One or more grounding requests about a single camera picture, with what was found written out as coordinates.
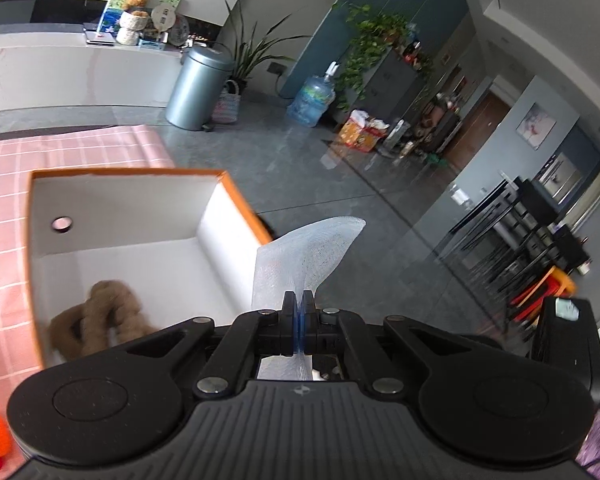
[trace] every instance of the wooden door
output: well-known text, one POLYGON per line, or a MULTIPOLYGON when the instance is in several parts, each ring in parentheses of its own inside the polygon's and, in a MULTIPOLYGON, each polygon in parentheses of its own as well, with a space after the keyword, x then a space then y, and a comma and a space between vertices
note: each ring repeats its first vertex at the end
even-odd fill
POLYGON ((460 130, 444 151, 444 157, 456 171, 464 170, 509 110, 509 105, 489 92, 464 118, 460 130))

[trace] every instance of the green hanging plant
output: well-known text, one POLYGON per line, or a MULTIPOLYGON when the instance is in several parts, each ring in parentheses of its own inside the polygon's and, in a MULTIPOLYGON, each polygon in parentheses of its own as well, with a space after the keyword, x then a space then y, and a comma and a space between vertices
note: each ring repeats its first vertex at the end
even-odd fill
POLYGON ((344 91, 351 88, 364 97, 363 73, 376 65, 388 46, 403 41, 415 25, 402 14, 371 13, 371 6, 349 6, 348 22, 353 22, 358 32, 349 43, 349 53, 340 75, 336 78, 338 108, 349 108, 344 91))

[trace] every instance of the glossy floor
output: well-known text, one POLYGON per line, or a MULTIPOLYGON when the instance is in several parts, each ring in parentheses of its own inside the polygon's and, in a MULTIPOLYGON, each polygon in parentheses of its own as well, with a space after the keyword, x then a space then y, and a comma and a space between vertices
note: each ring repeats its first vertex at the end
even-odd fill
POLYGON ((333 216, 364 219, 361 235, 318 288, 318 305, 356 311, 368 322, 404 314, 456 333, 499 336, 498 308, 479 301, 480 291, 434 250, 464 214, 446 192, 449 169, 336 149, 328 129, 305 128, 283 108, 248 102, 237 124, 209 133, 168 124, 161 108, 65 107, 2 112, 0 136, 93 124, 149 124, 178 166, 228 170, 279 236, 333 216))

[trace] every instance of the framed picture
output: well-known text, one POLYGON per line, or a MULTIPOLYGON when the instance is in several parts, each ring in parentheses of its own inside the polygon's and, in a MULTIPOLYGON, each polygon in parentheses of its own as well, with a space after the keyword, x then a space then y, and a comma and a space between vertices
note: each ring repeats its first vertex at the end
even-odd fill
POLYGON ((537 150, 546 139, 546 136, 549 135, 554 124, 555 119, 549 116, 538 103, 534 103, 516 131, 526 139, 526 142, 533 146, 534 150, 537 150))

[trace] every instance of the orange box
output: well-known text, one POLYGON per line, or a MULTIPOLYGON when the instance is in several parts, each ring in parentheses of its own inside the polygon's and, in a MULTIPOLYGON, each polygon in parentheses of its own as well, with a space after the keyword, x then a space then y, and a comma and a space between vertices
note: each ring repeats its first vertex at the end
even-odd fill
POLYGON ((26 258, 41 364, 62 362, 46 328, 100 280, 122 280, 158 329, 251 309, 271 238, 221 170, 84 168, 31 173, 26 258))
POLYGON ((386 137, 386 130, 378 130, 371 127, 362 127, 356 121, 349 118, 338 134, 338 142, 349 146, 360 152, 370 152, 379 139, 386 137))

